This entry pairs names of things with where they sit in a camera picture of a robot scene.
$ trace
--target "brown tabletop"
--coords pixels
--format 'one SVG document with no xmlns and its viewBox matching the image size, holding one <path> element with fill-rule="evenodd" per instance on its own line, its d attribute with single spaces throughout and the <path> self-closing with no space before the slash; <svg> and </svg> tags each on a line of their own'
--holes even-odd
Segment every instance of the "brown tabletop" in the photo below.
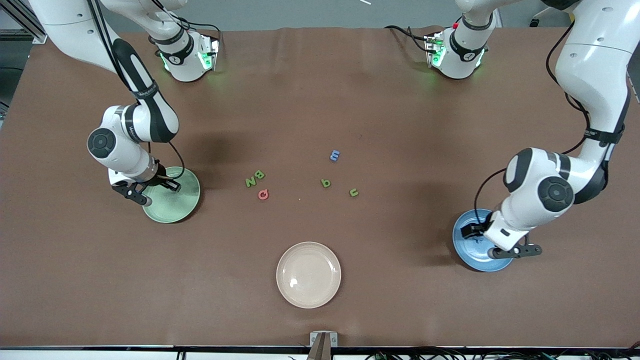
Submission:
<svg viewBox="0 0 640 360">
<path fill-rule="evenodd" d="M 194 83 L 163 70 L 146 34 L 125 34 L 179 114 L 174 143 L 204 188 L 179 224 L 111 190 L 86 150 L 102 112 L 132 103 L 118 78 L 34 47 L 0 131 L 0 345 L 297 345 L 329 329 L 347 346 L 629 346 L 640 337 L 636 103 L 606 191 L 532 232 L 544 254 L 483 274 L 452 249 L 488 174 L 525 147 L 579 140 L 584 119 L 545 72 L 562 31 L 496 30 L 463 81 L 389 30 L 230 32 L 218 71 Z M 168 145 L 152 150 L 179 164 Z M 256 170 L 266 177 L 247 189 Z M 480 205 L 506 195 L 496 179 Z M 301 241 L 342 266 L 318 309 L 276 287 L 280 256 Z"/>
</svg>

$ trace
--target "plate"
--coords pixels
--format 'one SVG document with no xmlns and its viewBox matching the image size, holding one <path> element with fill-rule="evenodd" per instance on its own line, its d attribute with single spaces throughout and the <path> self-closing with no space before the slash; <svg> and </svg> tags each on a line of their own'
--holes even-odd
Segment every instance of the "plate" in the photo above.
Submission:
<svg viewBox="0 0 640 360">
<path fill-rule="evenodd" d="M 303 309 L 325 305 L 340 287 L 342 270 L 328 247 L 306 241 L 285 251 L 278 262 L 276 282 L 282 296 Z"/>
<path fill-rule="evenodd" d="M 182 167 L 166 168 L 166 175 L 175 177 L 180 175 Z M 142 208 L 153 221 L 168 224 L 186 218 L 198 205 L 200 200 L 200 182 L 189 169 L 176 179 L 180 183 L 179 192 L 173 192 L 161 185 L 149 186 L 143 193 L 151 198 L 151 205 Z"/>
<path fill-rule="evenodd" d="M 487 209 L 478 209 L 478 217 L 484 222 L 491 211 Z M 492 259 L 489 258 L 489 250 L 495 245 L 484 236 L 475 236 L 465 239 L 460 233 L 460 229 L 471 223 L 477 223 L 476 214 L 473 210 L 460 215 L 456 224 L 453 225 L 453 247 L 460 258 L 472 268 L 482 272 L 496 272 L 506 268 L 512 261 L 511 259 Z"/>
</svg>

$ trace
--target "beige plate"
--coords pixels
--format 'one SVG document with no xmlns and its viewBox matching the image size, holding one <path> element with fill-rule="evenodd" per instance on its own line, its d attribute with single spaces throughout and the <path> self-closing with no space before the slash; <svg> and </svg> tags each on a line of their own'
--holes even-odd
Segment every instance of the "beige plate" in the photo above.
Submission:
<svg viewBox="0 0 640 360">
<path fill-rule="evenodd" d="M 329 302 L 340 287 L 341 277 L 340 263 L 331 249 L 311 241 L 285 251 L 276 271 L 282 296 L 303 309 Z"/>
</svg>

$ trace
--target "robotic arm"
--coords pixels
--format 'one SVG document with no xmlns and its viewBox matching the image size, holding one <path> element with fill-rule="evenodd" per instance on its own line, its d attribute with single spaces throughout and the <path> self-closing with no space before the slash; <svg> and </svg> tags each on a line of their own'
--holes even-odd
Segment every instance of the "robotic arm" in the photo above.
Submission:
<svg viewBox="0 0 640 360">
<path fill-rule="evenodd" d="M 112 106 L 100 127 L 87 141 L 91 155 L 109 168 L 109 181 L 125 198 L 148 206 L 142 194 L 148 186 L 179 191 L 164 167 L 140 142 L 169 142 L 178 133 L 178 117 L 165 101 L 136 51 L 96 16 L 86 0 L 31 0 L 33 11 L 51 40 L 65 54 L 117 73 L 138 100 L 133 105 Z M 111 46 L 103 42 L 108 39 Z"/>
<path fill-rule="evenodd" d="M 622 136 L 630 99 L 626 70 L 640 40 L 640 0 L 581 0 L 574 1 L 570 10 L 575 25 L 560 53 L 556 76 L 562 89 L 588 112 L 590 128 L 585 130 L 577 157 L 528 148 L 511 159 L 503 179 L 509 197 L 484 224 L 462 229 L 466 238 L 483 235 L 498 246 L 490 253 L 493 258 L 517 256 L 518 251 L 509 255 L 505 252 L 514 249 L 535 227 L 560 217 L 574 204 L 592 199 L 607 186 L 608 163 Z M 472 18 L 483 22 L 486 14 L 474 13 Z M 475 63 L 465 63 L 464 56 L 457 56 L 455 49 L 447 53 L 447 45 L 454 43 L 473 44 L 470 48 L 476 47 L 476 52 L 480 49 L 477 46 L 483 46 L 484 40 L 477 41 L 481 37 L 476 33 L 469 35 L 473 42 L 462 36 L 468 31 L 463 21 L 444 37 L 452 42 L 444 42 L 444 55 L 439 59 L 443 74 L 463 78 L 475 68 Z M 490 27 L 476 31 L 490 32 Z"/>
<path fill-rule="evenodd" d="M 194 81 L 212 70 L 218 39 L 201 35 L 179 21 L 171 11 L 188 0 L 101 0 L 112 12 L 140 25 L 158 46 L 164 67 L 179 81 Z"/>
</svg>

